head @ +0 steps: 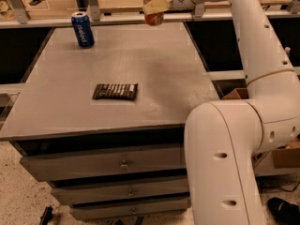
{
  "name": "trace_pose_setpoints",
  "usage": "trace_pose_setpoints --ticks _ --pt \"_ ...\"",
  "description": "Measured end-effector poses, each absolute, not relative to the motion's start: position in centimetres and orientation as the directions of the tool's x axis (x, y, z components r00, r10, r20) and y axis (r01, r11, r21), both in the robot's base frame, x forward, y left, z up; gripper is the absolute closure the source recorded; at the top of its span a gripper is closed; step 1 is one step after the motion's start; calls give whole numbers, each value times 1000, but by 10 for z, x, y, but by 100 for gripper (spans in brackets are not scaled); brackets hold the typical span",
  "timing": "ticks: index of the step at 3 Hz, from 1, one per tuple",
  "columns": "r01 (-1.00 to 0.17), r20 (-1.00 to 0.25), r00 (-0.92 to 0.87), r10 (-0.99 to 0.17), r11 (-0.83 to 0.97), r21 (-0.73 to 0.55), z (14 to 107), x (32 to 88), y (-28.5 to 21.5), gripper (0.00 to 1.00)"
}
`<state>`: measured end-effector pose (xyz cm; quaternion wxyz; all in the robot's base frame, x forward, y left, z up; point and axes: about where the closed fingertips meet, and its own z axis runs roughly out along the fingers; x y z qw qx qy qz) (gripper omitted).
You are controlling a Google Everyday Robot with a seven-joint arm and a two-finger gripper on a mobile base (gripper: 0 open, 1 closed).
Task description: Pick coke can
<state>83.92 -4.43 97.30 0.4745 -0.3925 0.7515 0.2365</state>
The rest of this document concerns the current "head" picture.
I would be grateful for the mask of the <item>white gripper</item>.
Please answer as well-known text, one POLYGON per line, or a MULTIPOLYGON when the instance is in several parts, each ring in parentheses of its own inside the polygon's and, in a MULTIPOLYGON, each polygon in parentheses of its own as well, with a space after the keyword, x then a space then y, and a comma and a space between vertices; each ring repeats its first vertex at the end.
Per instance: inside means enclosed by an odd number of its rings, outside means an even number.
MULTIPOLYGON (((194 3, 192 0, 172 0, 172 6, 174 8, 193 8, 194 3)), ((151 0, 142 7, 142 10, 145 15, 152 15, 164 12, 170 7, 171 0, 151 0)))

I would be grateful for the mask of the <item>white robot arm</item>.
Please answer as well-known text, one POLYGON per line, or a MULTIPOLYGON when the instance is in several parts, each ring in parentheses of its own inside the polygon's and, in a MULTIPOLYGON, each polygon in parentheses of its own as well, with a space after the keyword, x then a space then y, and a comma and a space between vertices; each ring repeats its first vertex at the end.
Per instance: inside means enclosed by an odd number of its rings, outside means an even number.
MULTIPOLYGON (((146 0, 147 15, 215 0, 146 0)), ((252 156, 300 128, 300 82, 259 0, 227 0, 247 83, 246 99, 195 108, 185 125, 195 225, 265 225, 252 156)))

